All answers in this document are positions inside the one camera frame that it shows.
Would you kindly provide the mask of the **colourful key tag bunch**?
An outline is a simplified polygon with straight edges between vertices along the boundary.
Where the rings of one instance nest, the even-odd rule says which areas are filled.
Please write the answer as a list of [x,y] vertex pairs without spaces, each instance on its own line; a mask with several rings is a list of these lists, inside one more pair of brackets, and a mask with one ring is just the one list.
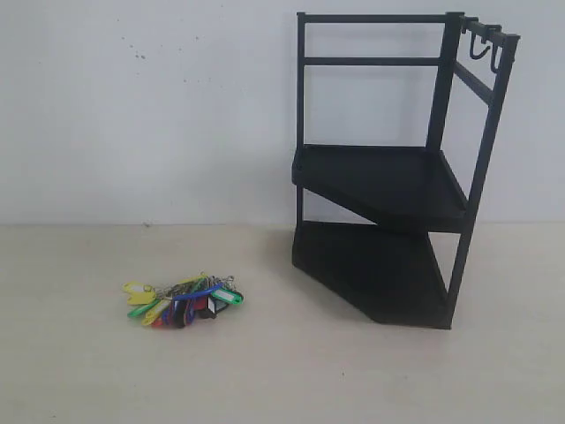
[[130,282],[122,285],[132,308],[127,316],[144,327],[183,329],[195,320],[213,320],[226,309],[244,303],[234,277],[206,273],[179,283],[156,287]]

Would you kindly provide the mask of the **black two-tier metal rack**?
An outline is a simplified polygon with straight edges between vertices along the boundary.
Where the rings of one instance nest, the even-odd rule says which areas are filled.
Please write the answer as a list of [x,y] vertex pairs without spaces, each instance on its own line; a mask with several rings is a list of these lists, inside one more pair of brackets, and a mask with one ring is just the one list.
[[[441,24],[435,57],[310,57],[310,24]],[[291,179],[305,192],[361,217],[360,223],[305,218],[296,205],[293,265],[387,325],[450,329],[520,38],[460,11],[442,14],[297,15],[297,130]],[[498,76],[491,45],[504,48]],[[309,144],[305,70],[314,66],[433,67],[426,142],[416,146]],[[441,148],[454,80],[487,107],[471,188],[464,191]]]

